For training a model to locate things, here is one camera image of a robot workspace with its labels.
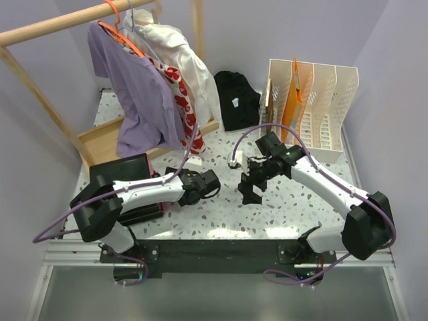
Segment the purple shirt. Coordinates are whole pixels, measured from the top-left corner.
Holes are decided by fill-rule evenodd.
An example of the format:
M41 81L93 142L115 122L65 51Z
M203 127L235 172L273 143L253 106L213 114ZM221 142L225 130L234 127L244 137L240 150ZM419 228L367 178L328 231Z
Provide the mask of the purple shirt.
M89 24L88 44L95 75L110 78L125 111L117 155L132 156L157 146L181 149L185 133L173 93L148 58L123 50L97 21Z

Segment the white connector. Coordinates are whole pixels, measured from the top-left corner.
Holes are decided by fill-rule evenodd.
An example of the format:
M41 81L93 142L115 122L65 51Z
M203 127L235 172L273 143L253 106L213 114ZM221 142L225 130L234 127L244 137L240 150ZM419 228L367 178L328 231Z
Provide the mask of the white connector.
M198 156L190 156L184 165L185 169L190 171L201 172L202 171L202 159Z

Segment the wooden clothes rack frame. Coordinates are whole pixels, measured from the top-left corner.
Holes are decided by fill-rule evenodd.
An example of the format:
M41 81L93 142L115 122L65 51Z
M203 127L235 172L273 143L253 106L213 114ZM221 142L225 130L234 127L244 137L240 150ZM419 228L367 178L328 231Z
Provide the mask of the wooden clothes rack frame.
M133 7L157 2L158 0L129 0ZM204 35L203 35L203 0L192 1L193 15L193 36L195 38L195 52L203 60L204 57ZM128 0L114 0L113 4L119 12L130 9ZM113 161L119 157L116 155L117 137L123 117L111 122L95 127L87 132L76 135L67 125L64 119L57 112L47 96L41 91L39 86L25 71L23 66L15 59L7 49L8 46L21 43L43 35L48 35L70 27L81 25L92 20L101 19L108 15L113 15L114 10L108 3L103 3L75 11L67 15L62 15L25 27L9 30L0 33L0 59L15 74L17 79L29 90L34 98L41 104L43 109L49 114L58 128L69 138L74 147L78 150L84 164L90 167L95 164ZM212 120L201 128L202 135L219 128L219 124ZM147 152L153 159L171 149L153 148Z

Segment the lavender wall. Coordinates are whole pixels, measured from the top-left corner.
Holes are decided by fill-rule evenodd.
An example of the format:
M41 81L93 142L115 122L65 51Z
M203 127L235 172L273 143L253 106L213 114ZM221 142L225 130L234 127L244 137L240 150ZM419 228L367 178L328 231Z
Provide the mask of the lavender wall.
M356 60L360 89L345 121L363 187L391 201L412 320L428 319L427 12L424 0L389 1Z
M100 0L54 0L69 13ZM233 70L245 74L261 89L269 59L292 59L351 66L387 0L291 1L204 0L205 62L211 73ZM182 30L193 44L191 0L162 0L161 23ZM115 18L103 19L113 24ZM71 28L88 67L92 63L86 44L87 26ZM108 82L98 79L99 86Z
M0 10L0 31L59 14L52 0L9 1ZM9 49L76 132L91 126L98 87L69 31ZM1 62L0 150L0 315L24 320L45 249L31 239L66 209L81 161Z

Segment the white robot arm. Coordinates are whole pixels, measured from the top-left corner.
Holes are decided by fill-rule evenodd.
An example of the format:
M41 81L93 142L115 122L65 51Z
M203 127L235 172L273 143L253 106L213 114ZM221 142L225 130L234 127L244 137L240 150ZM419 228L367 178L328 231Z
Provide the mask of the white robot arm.
M382 217L361 199L354 197L360 195L373 202L392 220L389 201L382 193L370 195L356 188L325 169L312 157L316 169L302 147L295 145L286 148L274 132L261 137L255 143L264 156L263 161L247 158L241 151L237 151L235 158L229 155L228 160L229 167L242 168L238 190L243 194L244 205L261 204L261 197L253 192L253 186L265 191L268 180L277 175L285 175L312 189L344 219L340 226L317 226L304 233L300 238L302 251L322 253L346 249L358 259L366 259L391 239L391 229ZM333 181L351 190L351 194L345 193Z
M163 202L178 202L180 206L194 205L214 191L217 194L220 189L219 179L212 170L199 174L183 169L171 179L174 171L167 169L165 176L126 182L97 176L71 202L71 207L106 192L122 191L74 213L83 241L100 240L117 253L123 253L134 246L135 240L129 229L117 222L121 214Z

